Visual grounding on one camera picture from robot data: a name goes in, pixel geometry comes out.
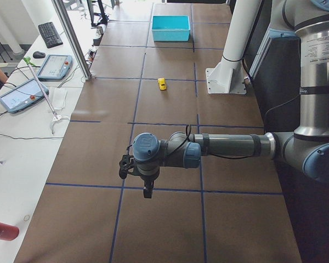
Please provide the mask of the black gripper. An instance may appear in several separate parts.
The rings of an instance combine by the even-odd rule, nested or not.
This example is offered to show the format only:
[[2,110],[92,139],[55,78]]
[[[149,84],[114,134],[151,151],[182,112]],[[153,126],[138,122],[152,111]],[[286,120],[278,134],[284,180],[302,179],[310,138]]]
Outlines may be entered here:
[[155,176],[142,175],[141,179],[144,181],[143,196],[144,198],[152,198],[152,191],[154,187]]

